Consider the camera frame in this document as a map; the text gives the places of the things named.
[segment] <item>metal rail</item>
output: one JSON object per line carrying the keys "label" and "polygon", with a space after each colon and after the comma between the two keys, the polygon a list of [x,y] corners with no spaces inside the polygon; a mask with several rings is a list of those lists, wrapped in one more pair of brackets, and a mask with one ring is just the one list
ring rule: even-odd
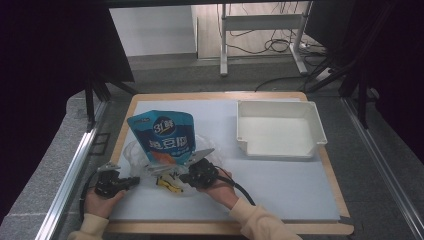
{"label": "metal rail", "polygon": [[37,240],[48,240],[54,234],[54,231],[58,225],[62,211],[68,201],[69,195],[72,192],[72,188],[75,185],[75,180],[78,177],[84,160],[87,157],[88,151],[90,150],[91,143],[93,142],[94,136],[96,135],[98,128],[98,121],[101,119],[103,112],[107,106],[106,102],[101,102],[96,111],[96,124],[90,132],[84,133],[82,140],[77,148],[77,151],[72,159],[72,162],[68,168],[68,171],[63,178],[63,181],[56,193],[52,205],[44,218],[43,224],[38,231],[35,239]]}
{"label": "metal rail", "polygon": [[356,117],[356,109],[352,101],[346,98],[342,98],[341,101],[348,111],[353,125],[355,126],[356,130],[358,130],[362,141],[365,143],[365,146],[367,147],[368,152],[370,153],[378,171],[380,172],[380,175],[383,177],[384,182],[392,194],[393,199],[397,203],[400,211],[405,217],[406,222],[411,228],[415,239],[424,239],[424,224],[417,209],[396,179],[384,155],[381,153],[380,149],[375,143],[371,133],[362,126],[359,119]]}

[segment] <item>wooden frame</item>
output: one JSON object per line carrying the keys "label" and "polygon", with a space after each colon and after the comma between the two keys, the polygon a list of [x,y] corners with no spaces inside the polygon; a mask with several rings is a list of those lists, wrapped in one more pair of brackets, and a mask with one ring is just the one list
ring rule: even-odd
{"label": "wooden frame", "polygon": [[[166,93],[135,95],[128,108],[125,119],[133,116],[139,101],[163,100],[208,100],[208,99],[283,99],[298,98],[307,101],[305,94],[300,92],[208,92],[208,93]],[[129,126],[124,121],[111,161],[118,163]],[[340,216],[349,219],[349,211],[340,191],[333,167],[325,147],[320,148],[320,156],[333,191]],[[353,225],[342,222],[308,222],[286,223],[297,234],[349,235],[353,233]],[[202,235],[240,235],[240,225],[237,222],[172,222],[172,221],[111,221],[106,229],[109,232],[144,233],[144,234],[202,234]]]}

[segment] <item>beige sleeve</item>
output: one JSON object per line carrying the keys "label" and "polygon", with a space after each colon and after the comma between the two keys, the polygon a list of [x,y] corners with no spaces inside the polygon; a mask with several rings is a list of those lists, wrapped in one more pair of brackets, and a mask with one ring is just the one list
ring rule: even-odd
{"label": "beige sleeve", "polygon": [[252,206],[240,198],[230,216],[241,224],[241,234],[247,238],[263,240],[298,240],[298,235],[290,231],[281,219],[267,212],[261,206]]}
{"label": "beige sleeve", "polygon": [[84,222],[79,231],[71,232],[68,240],[101,240],[103,232],[109,223],[106,218],[92,214],[84,214]]}

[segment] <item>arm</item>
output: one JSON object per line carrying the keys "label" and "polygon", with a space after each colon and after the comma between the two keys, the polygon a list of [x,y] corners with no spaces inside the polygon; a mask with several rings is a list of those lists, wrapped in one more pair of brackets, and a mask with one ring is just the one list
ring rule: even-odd
{"label": "arm", "polygon": [[218,203],[230,209],[230,216],[241,224],[241,233],[249,239],[264,240],[298,240],[299,236],[291,232],[281,219],[267,212],[261,206],[252,206],[244,199],[237,197],[234,188],[217,180],[208,189],[198,189],[212,197]]}
{"label": "arm", "polygon": [[107,219],[113,207],[121,200],[126,191],[118,192],[113,198],[105,199],[98,196],[94,189],[86,196],[84,222],[79,231],[69,234],[68,240],[101,240],[103,232],[109,223]]}

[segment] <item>black cable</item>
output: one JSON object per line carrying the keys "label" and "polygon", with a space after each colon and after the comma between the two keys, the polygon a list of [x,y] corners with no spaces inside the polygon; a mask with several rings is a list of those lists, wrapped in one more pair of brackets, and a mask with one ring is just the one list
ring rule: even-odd
{"label": "black cable", "polygon": [[312,71],[311,74],[305,79],[302,86],[298,88],[301,92],[306,92],[306,85],[308,82],[310,82],[312,79],[315,79],[319,74],[321,74],[327,67],[330,66],[330,64],[334,61],[334,58],[325,58],[315,69]]}
{"label": "black cable", "polygon": [[[228,15],[231,15],[231,3],[230,3],[230,10],[229,10],[229,12],[228,12]],[[230,35],[231,36],[233,36],[233,37],[240,37],[240,36],[243,36],[243,35],[245,35],[245,34],[248,34],[248,33],[251,33],[251,32],[254,32],[255,30],[250,30],[250,31],[246,31],[246,32],[244,32],[244,33],[240,33],[240,34],[233,34],[233,31],[230,31]]]}
{"label": "black cable", "polygon": [[299,4],[299,2],[296,2],[296,6],[294,7],[294,11],[293,11],[293,13],[296,13],[296,10],[297,10],[297,5]]}
{"label": "black cable", "polygon": [[289,78],[302,78],[302,77],[280,77],[280,78],[274,78],[274,79],[270,79],[270,80],[266,80],[265,82],[259,84],[256,88],[255,88],[255,92],[257,92],[259,90],[260,87],[262,87],[265,84],[268,83],[272,83],[272,82],[276,82],[279,80],[284,80],[284,79],[289,79]]}
{"label": "black cable", "polygon": [[97,173],[97,171],[94,171],[91,173],[91,175],[88,177],[87,182],[85,182],[84,187],[81,192],[80,201],[79,201],[79,212],[80,212],[80,220],[81,222],[84,221],[84,204],[85,204],[85,197],[87,195],[89,185],[91,182],[91,179],[94,177],[94,175]]}
{"label": "black cable", "polygon": [[291,7],[291,2],[289,2],[289,6],[287,7],[287,14],[289,13],[290,7]]}
{"label": "black cable", "polygon": [[274,12],[274,10],[280,5],[280,2],[277,3],[277,5],[272,9],[271,14]]}
{"label": "black cable", "polygon": [[216,176],[216,178],[218,180],[221,180],[223,182],[226,182],[228,184],[230,184],[231,186],[237,188],[241,193],[243,193],[243,195],[246,197],[246,199],[249,201],[249,203],[252,206],[256,206],[255,202],[253,201],[252,197],[250,197],[249,193],[246,191],[246,189],[244,189],[240,184],[236,183],[233,178],[227,173],[227,171],[225,171],[224,169],[218,167],[218,166],[214,166],[215,168],[220,169],[221,171],[224,172],[225,175],[227,175],[228,178],[222,177],[222,176]]}
{"label": "black cable", "polygon": [[299,52],[302,53],[303,55],[309,55],[309,56],[326,56],[327,53],[325,52],[315,52],[315,51],[309,51],[308,49],[305,48],[299,48]]}
{"label": "black cable", "polygon": [[228,178],[225,178],[225,177],[222,177],[222,176],[216,176],[216,179],[221,180],[223,182],[226,182],[226,183],[230,184],[231,186],[237,188],[241,193],[243,193],[243,195],[246,197],[247,201],[249,201],[249,203],[252,206],[256,206],[252,197],[250,197],[249,193],[242,186],[240,186],[240,184],[234,182],[232,179],[228,179]]}
{"label": "black cable", "polygon": [[280,14],[284,14],[284,8],[286,8],[286,2],[284,2],[284,5],[281,3]]}
{"label": "black cable", "polygon": [[[290,31],[290,36],[289,35],[287,35],[285,32],[284,32],[284,30],[288,30],[288,31]],[[292,39],[292,36],[297,36],[297,34],[293,31],[293,29],[282,29],[281,30],[281,32],[283,33],[283,35],[286,37],[286,38],[290,38],[290,41],[291,40],[293,40]],[[317,44],[309,44],[309,43],[307,43],[307,42],[304,42],[304,41],[302,41],[302,40],[300,40],[300,42],[301,43],[304,43],[304,44],[307,44],[307,45],[309,45],[309,46],[311,46],[311,47],[322,47],[322,48],[325,48],[324,46],[322,46],[322,45],[317,45]]]}
{"label": "black cable", "polygon": [[[216,14],[217,14],[217,19],[218,19],[218,31],[219,31],[219,36],[222,38],[222,32],[221,32],[221,28],[220,28],[220,20],[219,20],[219,8],[218,8],[218,4],[216,5]],[[244,32],[244,33],[242,33],[242,34],[239,34],[239,35],[233,35],[233,36],[241,36],[241,35],[244,35],[244,34],[247,34],[247,33],[249,33],[249,32],[253,32],[254,30],[250,30],[250,31],[247,31],[247,32]],[[268,41],[266,41],[265,43],[264,43],[264,50],[262,50],[262,51],[259,51],[259,52],[251,52],[251,51],[248,51],[248,50],[246,50],[246,49],[243,49],[243,48],[240,48],[240,47],[237,47],[237,46],[234,46],[234,45],[230,45],[230,44],[226,44],[226,46],[227,47],[231,47],[231,48],[236,48],[236,49],[238,49],[238,50],[240,50],[240,51],[243,51],[243,52],[246,52],[246,53],[249,53],[249,54],[261,54],[261,53],[264,53],[264,52],[266,52],[266,51],[273,51],[273,52],[277,52],[277,53],[283,53],[283,52],[285,52],[285,51],[287,51],[287,49],[289,48],[289,42],[287,41],[287,40],[285,40],[285,39],[273,39],[273,37],[274,37],[274,35],[275,35],[275,32],[276,32],[276,30],[274,30],[274,32],[273,32],[273,34],[272,34],[272,36],[271,36],[271,40],[268,40]],[[277,43],[279,43],[279,44],[281,44],[281,43],[285,43],[286,44],[286,48],[284,48],[283,50],[276,50],[275,48],[274,48],[274,44],[277,44]]]}
{"label": "black cable", "polygon": [[308,55],[303,56],[303,62],[305,62],[306,64],[308,64],[309,66],[313,66],[313,67],[317,67],[319,64],[313,64],[311,62],[309,62],[308,58],[310,57],[325,57],[325,54],[322,53],[317,53],[317,52],[308,52]]}

